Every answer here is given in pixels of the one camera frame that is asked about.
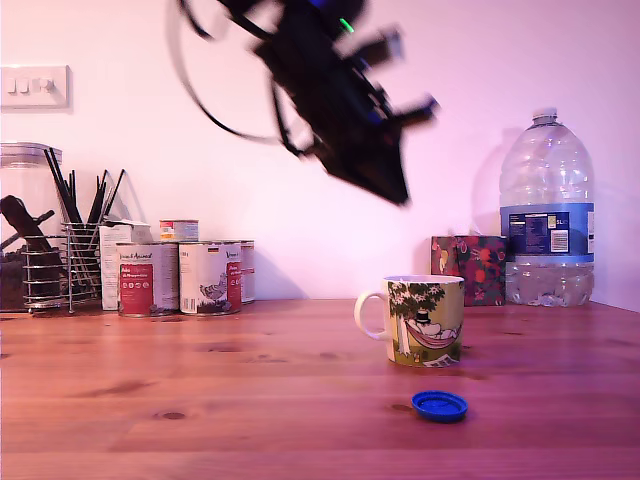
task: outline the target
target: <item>blue bottle cap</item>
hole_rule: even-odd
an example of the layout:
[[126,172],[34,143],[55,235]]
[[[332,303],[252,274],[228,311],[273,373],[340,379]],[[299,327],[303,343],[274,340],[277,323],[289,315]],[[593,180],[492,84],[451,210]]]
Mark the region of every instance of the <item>blue bottle cap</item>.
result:
[[411,399],[411,403],[420,415],[440,423],[460,420],[469,408],[464,398],[438,390],[417,393]]

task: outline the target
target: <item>red label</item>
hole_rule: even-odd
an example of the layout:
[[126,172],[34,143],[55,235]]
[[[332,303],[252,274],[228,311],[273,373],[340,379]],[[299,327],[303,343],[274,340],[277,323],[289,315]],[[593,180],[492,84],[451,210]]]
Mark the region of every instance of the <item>red label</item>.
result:
[[149,315],[153,305],[153,265],[120,266],[120,312]]
[[242,307],[242,269],[240,262],[227,263],[227,301],[231,311]]

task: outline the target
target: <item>green light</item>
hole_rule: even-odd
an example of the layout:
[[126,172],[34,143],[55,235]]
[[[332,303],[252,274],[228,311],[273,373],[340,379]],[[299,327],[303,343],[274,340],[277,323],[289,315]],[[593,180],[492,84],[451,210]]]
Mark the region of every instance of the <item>green light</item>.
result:
[[342,24],[342,26],[345,28],[345,30],[349,33],[353,33],[355,32],[355,30],[353,29],[353,27],[351,25],[349,25],[349,22],[347,22],[344,18],[340,19],[340,23]]

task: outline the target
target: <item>tin can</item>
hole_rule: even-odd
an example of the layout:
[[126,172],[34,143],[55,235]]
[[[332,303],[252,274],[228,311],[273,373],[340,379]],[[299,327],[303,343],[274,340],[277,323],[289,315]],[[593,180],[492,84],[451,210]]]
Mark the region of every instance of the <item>tin can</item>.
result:
[[160,220],[160,240],[163,242],[197,242],[198,220]]
[[116,249],[120,315],[155,317],[179,311],[177,243],[118,243]]
[[242,308],[241,248],[234,242],[180,244],[180,311],[226,315]]
[[256,299],[255,242],[242,240],[242,303],[251,303]]

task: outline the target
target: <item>tree illustration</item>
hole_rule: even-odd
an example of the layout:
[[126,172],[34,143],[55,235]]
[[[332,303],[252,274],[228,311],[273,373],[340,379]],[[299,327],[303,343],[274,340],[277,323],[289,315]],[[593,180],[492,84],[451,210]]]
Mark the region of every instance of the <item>tree illustration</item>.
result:
[[406,321],[415,318],[420,309],[433,312],[443,297],[440,285],[389,282],[390,313],[395,316],[398,328],[398,352],[407,357],[410,353]]

